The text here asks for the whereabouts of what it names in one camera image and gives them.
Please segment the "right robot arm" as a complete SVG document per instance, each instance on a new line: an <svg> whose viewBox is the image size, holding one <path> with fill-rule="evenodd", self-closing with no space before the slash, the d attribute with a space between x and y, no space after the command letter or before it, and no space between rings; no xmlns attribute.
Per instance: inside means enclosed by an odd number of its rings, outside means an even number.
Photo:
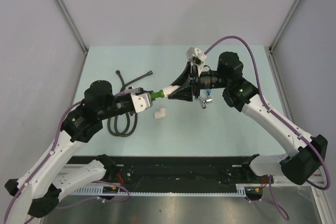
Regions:
<svg viewBox="0 0 336 224"><path fill-rule="evenodd" d="M254 183L261 175L284 175L296 185L308 181L325 159L328 141L322 135L312 136L275 110L259 88L243 77L243 63L238 54L220 54L215 71L204 71L206 55L191 47L187 64L171 84L168 94L172 100L191 102L200 97L201 90L222 89L227 105L244 113L264 128L285 150L282 155L253 155L242 169L243 179Z"/></svg>

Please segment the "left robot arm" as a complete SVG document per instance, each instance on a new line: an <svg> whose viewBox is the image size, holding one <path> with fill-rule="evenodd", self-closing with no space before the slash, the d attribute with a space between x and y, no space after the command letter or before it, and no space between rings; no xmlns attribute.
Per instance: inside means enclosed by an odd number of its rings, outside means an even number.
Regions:
<svg viewBox="0 0 336 224"><path fill-rule="evenodd" d="M88 183L115 178L115 163L107 155L99 155L76 172L60 176L59 172L92 137L103 128L103 121L123 114L138 114L152 107L153 91L142 87L116 94L105 80L93 82L84 98L62 115L55 139L36 164L22 177L10 179L5 188L13 199L4 223L29 223L53 211L70 193Z"/></svg>

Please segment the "white straight pipe fitting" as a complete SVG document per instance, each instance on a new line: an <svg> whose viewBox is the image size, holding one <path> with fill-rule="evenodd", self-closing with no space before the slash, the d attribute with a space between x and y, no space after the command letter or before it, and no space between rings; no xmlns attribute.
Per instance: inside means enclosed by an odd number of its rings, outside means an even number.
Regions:
<svg viewBox="0 0 336 224"><path fill-rule="evenodd" d="M175 90L177 90L180 86L168 86L168 87L165 87L163 88L163 94L164 94L164 97L167 98L171 93L173 93Z"/></svg>

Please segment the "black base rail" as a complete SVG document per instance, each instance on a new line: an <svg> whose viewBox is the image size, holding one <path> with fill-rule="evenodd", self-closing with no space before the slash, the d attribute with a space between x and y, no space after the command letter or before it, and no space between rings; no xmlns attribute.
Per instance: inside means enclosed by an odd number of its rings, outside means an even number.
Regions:
<svg viewBox="0 0 336 224"><path fill-rule="evenodd" d="M118 182L131 193L235 193L236 185L272 183L251 170L252 157L96 157L107 164L104 180Z"/></svg>

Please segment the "green plastic faucet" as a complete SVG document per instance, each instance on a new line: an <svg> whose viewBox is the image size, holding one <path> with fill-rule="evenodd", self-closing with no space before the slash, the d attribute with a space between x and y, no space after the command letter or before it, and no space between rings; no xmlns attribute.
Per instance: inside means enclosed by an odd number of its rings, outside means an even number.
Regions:
<svg viewBox="0 0 336 224"><path fill-rule="evenodd" d="M150 93L150 97L151 97L151 100L154 101L158 98L165 98L165 94L164 94L163 90L160 90L158 92Z"/></svg>

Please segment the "chrome metal faucet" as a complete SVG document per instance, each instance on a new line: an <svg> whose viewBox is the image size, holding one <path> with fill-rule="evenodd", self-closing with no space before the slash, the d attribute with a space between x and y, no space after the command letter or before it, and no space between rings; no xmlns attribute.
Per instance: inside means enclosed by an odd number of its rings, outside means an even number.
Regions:
<svg viewBox="0 0 336 224"><path fill-rule="evenodd" d="M200 101L202 109L206 109L207 105L213 102L213 99L211 96L207 96L206 98L199 97L198 99Z"/></svg>

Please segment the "white elbow pipe fitting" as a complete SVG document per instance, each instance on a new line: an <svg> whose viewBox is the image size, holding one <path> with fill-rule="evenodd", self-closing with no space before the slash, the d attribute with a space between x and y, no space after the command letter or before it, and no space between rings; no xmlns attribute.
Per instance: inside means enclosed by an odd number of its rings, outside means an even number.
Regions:
<svg viewBox="0 0 336 224"><path fill-rule="evenodd" d="M161 108L158 111L155 111L154 118L155 119L163 119L167 116L167 110L166 108Z"/></svg>

